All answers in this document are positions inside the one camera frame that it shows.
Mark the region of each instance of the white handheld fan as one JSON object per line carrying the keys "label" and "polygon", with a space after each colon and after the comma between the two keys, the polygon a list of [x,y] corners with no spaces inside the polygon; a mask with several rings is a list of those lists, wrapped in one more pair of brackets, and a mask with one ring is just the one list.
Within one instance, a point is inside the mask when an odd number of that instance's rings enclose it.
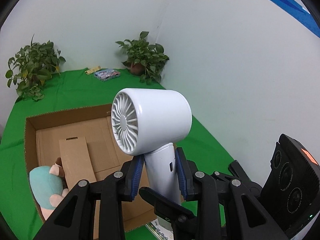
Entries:
{"label": "white handheld fan", "polygon": [[[113,100],[111,122],[124,153],[145,154],[150,188],[181,204],[173,143],[191,128],[191,109],[184,96],[173,90],[122,89]],[[170,223],[158,219],[172,230]]]}

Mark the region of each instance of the plush toy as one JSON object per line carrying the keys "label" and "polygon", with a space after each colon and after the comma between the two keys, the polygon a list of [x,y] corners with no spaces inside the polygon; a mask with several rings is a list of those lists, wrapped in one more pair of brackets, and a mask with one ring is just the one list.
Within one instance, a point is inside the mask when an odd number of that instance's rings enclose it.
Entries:
{"label": "plush toy", "polygon": [[61,158],[58,158],[52,167],[40,166],[30,171],[31,190],[45,220],[69,192],[67,188],[63,188],[64,175]]}

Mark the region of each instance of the potted plant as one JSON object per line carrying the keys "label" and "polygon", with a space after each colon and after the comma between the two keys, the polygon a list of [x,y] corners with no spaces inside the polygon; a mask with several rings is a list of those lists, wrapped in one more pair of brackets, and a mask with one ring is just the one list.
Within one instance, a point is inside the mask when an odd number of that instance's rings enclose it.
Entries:
{"label": "potted plant", "polygon": [[30,45],[21,48],[15,57],[9,59],[9,70],[5,77],[9,79],[8,87],[12,82],[14,85],[18,84],[18,99],[27,96],[38,101],[44,98],[42,88],[45,81],[52,78],[54,72],[59,73],[59,65],[66,60],[60,56],[60,50],[54,50],[52,41],[40,44],[32,42],[32,39]]}
{"label": "potted plant", "polygon": [[124,49],[128,59],[123,64],[133,75],[140,76],[141,82],[151,84],[152,80],[161,81],[161,72],[169,57],[164,54],[164,48],[156,43],[149,44],[146,37],[149,32],[141,32],[138,40],[116,41]]}

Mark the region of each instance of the blue patterned box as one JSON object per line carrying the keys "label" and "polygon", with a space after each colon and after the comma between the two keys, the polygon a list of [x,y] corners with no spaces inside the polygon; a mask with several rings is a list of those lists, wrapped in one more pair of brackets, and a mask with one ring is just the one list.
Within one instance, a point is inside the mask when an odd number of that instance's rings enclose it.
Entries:
{"label": "blue patterned box", "polygon": [[112,78],[120,77],[120,72],[111,68],[107,68],[95,72],[94,76],[102,81],[107,81]]}

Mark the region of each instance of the fan grille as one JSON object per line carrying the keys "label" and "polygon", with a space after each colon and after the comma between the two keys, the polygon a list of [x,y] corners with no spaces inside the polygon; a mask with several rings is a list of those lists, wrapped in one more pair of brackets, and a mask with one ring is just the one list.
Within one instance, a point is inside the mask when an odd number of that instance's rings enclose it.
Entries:
{"label": "fan grille", "polygon": [[112,131],[125,153],[132,152],[137,145],[138,119],[130,97],[125,93],[116,96],[111,109]]}

